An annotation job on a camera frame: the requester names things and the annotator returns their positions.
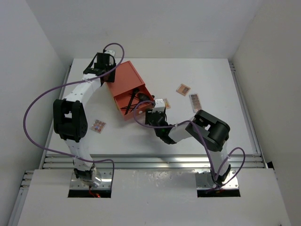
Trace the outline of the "clear nine-pan eyeshadow palette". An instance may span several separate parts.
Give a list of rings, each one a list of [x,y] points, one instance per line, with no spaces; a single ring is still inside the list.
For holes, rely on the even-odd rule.
[[[91,126],[91,130],[97,133],[101,133],[105,128],[106,123],[100,120],[95,120]]]

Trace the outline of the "black powder brush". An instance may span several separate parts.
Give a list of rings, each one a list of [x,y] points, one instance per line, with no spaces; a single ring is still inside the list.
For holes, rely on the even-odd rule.
[[[125,115],[128,114],[130,108],[131,108],[131,105],[132,105],[132,102],[134,100],[134,97],[136,96],[136,94],[139,92],[139,88],[134,88],[133,91],[132,91],[132,94],[131,94],[131,98],[128,102],[128,105],[127,105],[127,108],[126,108],[126,112],[125,112]]]

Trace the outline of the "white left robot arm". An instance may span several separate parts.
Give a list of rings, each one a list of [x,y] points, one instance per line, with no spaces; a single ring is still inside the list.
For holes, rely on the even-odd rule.
[[[93,93],[106,81],[114,82],[114,71],[103,78],[97,76],[103,75],[115,66],[113,50],[97,53],[84,70],[80,83],[64,99],[57,99],[53,103],[54,132],[65,141],[74,156],[76,178],[90,188],[98,187],[101,181],[84,140],[88,131],[84,107]]]

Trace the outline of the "orange drawer box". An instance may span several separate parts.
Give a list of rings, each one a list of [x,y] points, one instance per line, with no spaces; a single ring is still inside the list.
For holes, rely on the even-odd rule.
[[[138,90],[136,95],[138,93],[147,94],[143,79],[130,61],[117,67],[115,81],[107,83],[107,87],[119,110],[128,106],[133,91]]]

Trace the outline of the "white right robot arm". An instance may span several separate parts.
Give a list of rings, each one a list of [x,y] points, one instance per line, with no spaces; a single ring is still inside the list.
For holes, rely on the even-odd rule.
[[[199,110],[194,117],[178,126],[172,126],[166,121],[166,112],[152,109],[146,110],[145,125],[155,127],[155,134],[164,143],[174,145],[193,137],[205,149],[211,168],[212,180],[221,186],[231,170],[223,145],[229,139],[230,127],[224,121],[210,113]]]

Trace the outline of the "orange drawer with white knob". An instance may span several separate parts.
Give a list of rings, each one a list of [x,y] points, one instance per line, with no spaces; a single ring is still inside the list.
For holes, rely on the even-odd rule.
[[[154,96],[150,94],[145,85],[131,89],[114,97],[118,110],[125,121],[134,117],[134,109],[137,113],[144,113],[146,109],[152,107]]]

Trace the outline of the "black fan brush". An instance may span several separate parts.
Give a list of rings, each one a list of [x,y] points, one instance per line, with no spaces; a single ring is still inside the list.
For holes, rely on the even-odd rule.
[[[138,93],[137,98],[140,100],[140,103],[143,101],[150,100],[150,98],[144,93]]]

